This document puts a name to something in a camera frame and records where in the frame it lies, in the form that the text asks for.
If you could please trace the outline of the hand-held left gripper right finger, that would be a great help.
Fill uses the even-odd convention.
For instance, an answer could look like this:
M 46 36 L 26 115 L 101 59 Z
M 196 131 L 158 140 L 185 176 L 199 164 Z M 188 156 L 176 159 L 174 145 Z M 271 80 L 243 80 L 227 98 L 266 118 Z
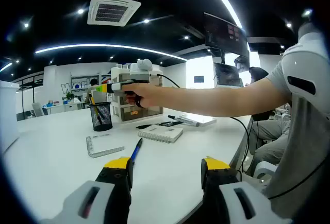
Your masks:
M 206 157 L 201 162 L 203 219 L 210 223 L 291 223 L 271 209 L 270 200 L 238 177 L 228 164 Z

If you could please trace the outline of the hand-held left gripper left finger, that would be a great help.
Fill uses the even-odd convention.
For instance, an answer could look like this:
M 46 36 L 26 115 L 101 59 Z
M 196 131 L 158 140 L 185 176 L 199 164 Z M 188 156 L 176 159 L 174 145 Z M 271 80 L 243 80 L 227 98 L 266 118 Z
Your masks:
M 94 181 L 86 181 L 64 200 L 62 210 L 40 223 L 127 223 L 133 185 L 131 158 L 104 165 Z

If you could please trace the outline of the person's right hand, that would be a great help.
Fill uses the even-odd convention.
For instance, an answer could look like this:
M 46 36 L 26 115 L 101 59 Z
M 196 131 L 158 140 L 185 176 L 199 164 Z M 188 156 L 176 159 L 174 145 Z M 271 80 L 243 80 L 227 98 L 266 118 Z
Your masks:
M 140 96 L 140 106 L 152 107 L 161 106 L 162 102 L 159 98 L 159 87 L 153 86 L 149 83 L 132 83 L 122 85 L 122 91 L 126 94 L 126 102 L 130 105 L 137 104 L 136 96 Z

